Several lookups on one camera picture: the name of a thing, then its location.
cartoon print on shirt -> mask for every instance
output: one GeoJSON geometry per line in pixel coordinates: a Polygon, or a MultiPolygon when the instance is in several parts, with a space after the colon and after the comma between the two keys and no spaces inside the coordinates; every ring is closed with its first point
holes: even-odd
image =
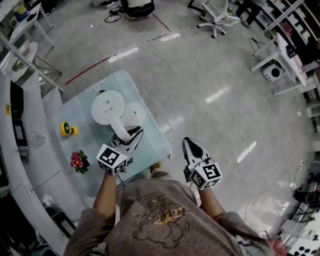
{"type": "Polygon", "coordinates": [[[133,227],[136,230],[132,237],[139,241],[149,240],[161,244],[163,248],[172,249],[180,244],[189,223],[184,216],[189,211],[170,198],[162,195],[147,202],[143,215],[137,214],[138,222],[133,227]]]}

shirt sleeve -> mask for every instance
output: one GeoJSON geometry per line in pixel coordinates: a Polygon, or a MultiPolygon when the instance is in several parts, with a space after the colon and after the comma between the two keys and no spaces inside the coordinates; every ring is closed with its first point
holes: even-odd
{"type": "Polygon", "coordinates": [[[231,235],[238,235],[244,240],[249,240],[253,242],[255,246],[263,249],[267,255],[273,255],[272,249],[267,240],[262,238],[257,232],[249,227],[238,213],[234,211],[224,212],[219,215],[215,221],[231,235]]]}
{"type": "Polygon", "coordinates": [[[64,256],[87,255],[104,241],[113,227],[107,223],[103,213],[91,208],[85,209],[66,245],[64,256]]]}

shiny floor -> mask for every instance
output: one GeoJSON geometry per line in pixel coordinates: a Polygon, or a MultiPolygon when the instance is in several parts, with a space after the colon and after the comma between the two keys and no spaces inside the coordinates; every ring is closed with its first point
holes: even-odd
{"type": "Polygon", "coordinates": [[[172,146],[173,159],[163,162],[170,177],[185,183],[183,137],[202,142],[223,172],[213,189],[223,207],[261,235],[274,234],[295,204],[290,185],[298,186],[305,176],[301,160],[312,159],[303,96],[294,91],[274,97],[275,85],[259,70],[250,72],[256,61],[249,38],[267,41],[257,23],[251,29],[240,23],[227,27],[226,35],[212,39],[210,29],[196,28],[199,13],[187,8],[188,0],[155,0],[155,5],[148,19],[105,23],[104,6],[66,0],[49,16],[55,48],[40,38],[39,55],[63,72],[63,86],[93,66],[65,86],[64,101],[126,70],[172,146]],[[169,30],[176,37],[161,39],[169,30]],[[94,66],[132,46],[138,51],[94,66]]]}

pink flower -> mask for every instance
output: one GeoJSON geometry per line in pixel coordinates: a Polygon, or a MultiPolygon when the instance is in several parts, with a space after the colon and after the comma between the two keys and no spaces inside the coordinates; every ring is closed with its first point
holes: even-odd
{"type": "Polygon", "coordinates": [[[72,167],[79,167],[81,168],[84,164],[81,162],[81,157],[77,156],[75,159],[72,160],[71,166],[72,167]]]}
{"type": "Polygon", "coordinates": [[[72,156],[71,156],[71,159],[76,159],[77,156],[78,156],[78,153],[77,152],[73,152],[72,156]]]}

hand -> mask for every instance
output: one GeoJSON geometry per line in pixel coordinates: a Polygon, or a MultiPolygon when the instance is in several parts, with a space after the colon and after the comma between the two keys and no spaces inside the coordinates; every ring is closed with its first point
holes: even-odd
{"type": "Polygon", "coordinates": [[[287,249],[284,246],[282,240],[274,240],[274,239],[268,239],[267,242],[271,246],[274,256],[286,256],[287,255],[287,249]]]}

